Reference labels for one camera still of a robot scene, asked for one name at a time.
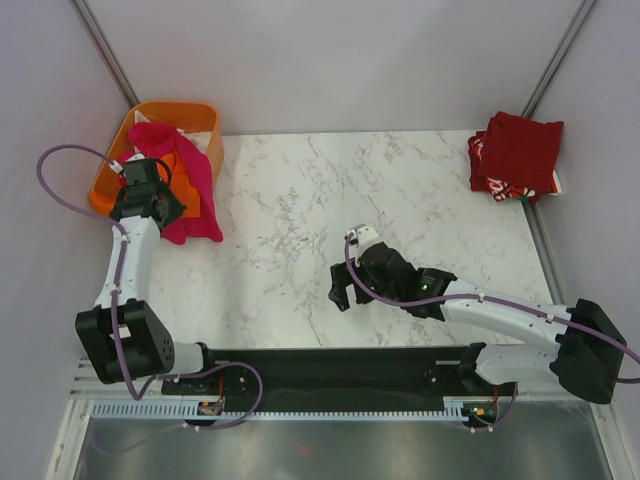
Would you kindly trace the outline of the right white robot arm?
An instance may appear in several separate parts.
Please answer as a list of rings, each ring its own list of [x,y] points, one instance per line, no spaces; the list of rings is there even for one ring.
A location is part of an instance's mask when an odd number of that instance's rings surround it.
[[[328,298],[350,307],[347,289],[365,305],[377,300],[420,319],[464,324],[512,338],[506,345],[476,342],[457,367],[460,386],[477,394],[515,383],[559,385],[606,405],[619,384],[626,340],[596,303],[539,304],[486,290],[456,275],[415,267],[381,241],[330,268]]]

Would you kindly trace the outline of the pink t shirt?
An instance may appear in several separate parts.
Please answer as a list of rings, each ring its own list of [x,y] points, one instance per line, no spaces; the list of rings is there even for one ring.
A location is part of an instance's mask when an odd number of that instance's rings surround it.
[[[208,157],[201,153],[177,128],[162,123],[138,123],[128,130],[134,150],[149,158],[177,152],[184,162],[191,184],[200,195],[201,214],[197,218],[180,217],[163,230],[162,237],[176,245],[189,238],[205,238],[220,243],[224,236],[217,220],[213,174]]]

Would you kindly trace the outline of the orange t shirt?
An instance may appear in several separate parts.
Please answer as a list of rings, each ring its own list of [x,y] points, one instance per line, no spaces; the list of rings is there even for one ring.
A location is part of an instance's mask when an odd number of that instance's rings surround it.
[[[174,195],[186,207],[183,216],[197,218],[201,214],[200,195],[191,184],[184,162],[177,152],[169,153],[160,158],[166,167],[159,164],[157,170],[161,178],[170,185]]]

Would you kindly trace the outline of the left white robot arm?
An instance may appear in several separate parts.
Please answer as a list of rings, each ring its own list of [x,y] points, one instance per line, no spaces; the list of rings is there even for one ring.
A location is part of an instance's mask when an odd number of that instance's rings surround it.
[[[161,165],[140,154],[124,164],[125,184],[106,218],[113,235],[106,278],[94,307],[77,314],[75,329],[104,384],[179,375],[196,392],[208,393],[220,371],[205,360],[205,346],[174,341],[149,305],[161,233],[186,210],[159,174]]]

